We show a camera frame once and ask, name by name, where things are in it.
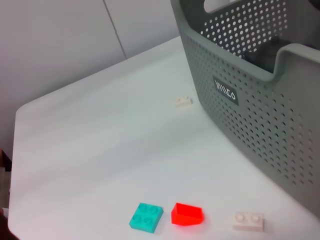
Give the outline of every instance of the gray plastic basket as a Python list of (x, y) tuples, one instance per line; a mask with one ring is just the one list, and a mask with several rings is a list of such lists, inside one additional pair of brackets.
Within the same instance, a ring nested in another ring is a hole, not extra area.
[[(248, 158), (320, 218), (320, 11), (307, 0), (239, 0), (211, 13), (171, 0), (199, 101)], [(273, 35), (295, 44), (274, 73), (240, 58)]]

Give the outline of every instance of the dark object inside basket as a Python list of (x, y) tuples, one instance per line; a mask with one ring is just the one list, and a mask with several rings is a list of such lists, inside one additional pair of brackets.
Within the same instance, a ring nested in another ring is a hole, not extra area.
[(320, 11), (320, 0), (309, 0), (309, 2)]
[[(279, 49), (289, 44), (292, 44), (292, 42), (280, 39), (279, 36), (275, 35), (271, 40), (262, 43), (256, 51), (245, 51), (243, 53), (243, 59), (258, 66), (259, 68), (273, 73)], [(317, 49), (311, 44), (305, 44), (305, 46)]]

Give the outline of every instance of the white wall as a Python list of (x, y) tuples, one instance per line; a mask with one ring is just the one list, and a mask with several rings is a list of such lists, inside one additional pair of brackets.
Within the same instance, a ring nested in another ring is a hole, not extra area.
[[(170, 0), (105, 0), (128, 58), (179, 36)], [(230, 0), (206, 0), (211, 12)]]
[(124, 59), (102, 0), (1, 0), (0, 147), (19, 107)]

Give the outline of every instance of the table surface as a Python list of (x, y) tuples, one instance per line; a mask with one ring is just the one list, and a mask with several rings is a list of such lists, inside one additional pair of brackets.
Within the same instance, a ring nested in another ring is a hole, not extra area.
[[(194, 104), (175, 108), (178, 97)], [(16, 114), (9, 228), (21, 240), (319, 240), (320, 221), (267, 178), (202, 109), (181, 39), (52, 92)], [(154, 234), (139, 203), (163, 207)], [(171, 224), (176, 202), (205, 222)], [(263, 213), (264, 233), (232, 230)]]

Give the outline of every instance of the teal lego brick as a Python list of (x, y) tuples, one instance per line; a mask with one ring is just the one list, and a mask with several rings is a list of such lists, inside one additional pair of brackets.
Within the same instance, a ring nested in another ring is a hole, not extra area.
[(163, 213), (160, 206), (140, 203), (129, 225), (133, 229), (153, 234)]

